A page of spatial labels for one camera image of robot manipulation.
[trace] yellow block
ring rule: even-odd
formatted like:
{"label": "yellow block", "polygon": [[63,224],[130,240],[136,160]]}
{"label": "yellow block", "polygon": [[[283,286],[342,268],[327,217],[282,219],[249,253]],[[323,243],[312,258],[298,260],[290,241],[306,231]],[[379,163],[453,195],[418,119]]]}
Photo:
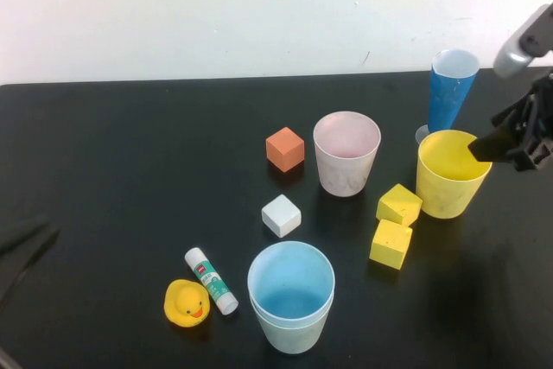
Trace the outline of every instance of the yellow block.
{"label": "yellow block", "polygon": [[369,258],[396,270],[401,270],[412,233],[413,230],[407,226],[382,219],[372,238]]}
{"label": "yellow block", "polygon": [[440,219],[461,215],[492,168],[490,162],[478,162],[468,149],[475,138],[464,131],[442,130],[419,146],[416,194],[428,215]]}
{"label": "yellow block", "polygon": [[378,201],[377,219],[409,226],[418,218],[423,200],[397,184]]}

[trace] yellow rubber duck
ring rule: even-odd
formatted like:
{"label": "yellow rubber duck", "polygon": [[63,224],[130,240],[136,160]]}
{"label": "yellow rubber duck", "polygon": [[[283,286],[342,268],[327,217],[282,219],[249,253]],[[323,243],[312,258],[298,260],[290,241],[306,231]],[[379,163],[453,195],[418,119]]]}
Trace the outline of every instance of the yellow rubber duck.
{"label": "yellow rubber duck", "polygon": [[165,293],[163,309],[169,321],[182,328],[202,323],[209,315],[209,295],[200,284],[174,280]]}

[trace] cube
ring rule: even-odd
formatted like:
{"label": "cube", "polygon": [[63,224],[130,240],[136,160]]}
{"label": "cube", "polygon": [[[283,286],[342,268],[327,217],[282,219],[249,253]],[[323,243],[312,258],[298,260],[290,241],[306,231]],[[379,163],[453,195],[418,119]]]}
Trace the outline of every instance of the cube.
{"label": "cube", "polygon": [[302,213],[283,194],[261,210],[261,218],[279,238],[288,235],[302,223]]}
{"label": "cube", "polygon": [[369,258],[396,270],[401,270],[412,233],[413,230],[407,226],[382,219],[372,238]]}
{"label": "cube", "polygon": [[265,141],[267,158],[281,169],[288,172],[305,158],[303,140],[288,127],[276,132]]}
{"label": "cube", "polygon": [[397,184],[378,201],[377,219],[409,226],[418,218],[423,200]]}

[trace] yellow cube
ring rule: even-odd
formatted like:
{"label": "yellow cube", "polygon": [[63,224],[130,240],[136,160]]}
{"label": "yellow cube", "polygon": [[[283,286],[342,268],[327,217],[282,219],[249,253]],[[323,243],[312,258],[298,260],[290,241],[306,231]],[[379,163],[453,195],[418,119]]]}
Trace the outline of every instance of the yellow cube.
{"label": "yellow cube", "polygon": [[409,226],[418,218],[423,200],[397,184],[378,201],[377,219]]}
{"label": "yellow cube", "polygon": [[369,258],[396,270],[401,270],[412,233],[413,230],[407,226],[382,219],[378,223],[374,238],[372,238]]}

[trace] white cube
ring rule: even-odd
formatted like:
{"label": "white cube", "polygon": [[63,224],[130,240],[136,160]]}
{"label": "white cube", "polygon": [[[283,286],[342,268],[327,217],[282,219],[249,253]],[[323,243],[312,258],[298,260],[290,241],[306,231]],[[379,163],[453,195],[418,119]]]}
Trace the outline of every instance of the white cube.
{"label": "white cube", "polygon": [[271,231],[282,238],[302,223],[302,212],[281,194],[261,210],[261,218]]}

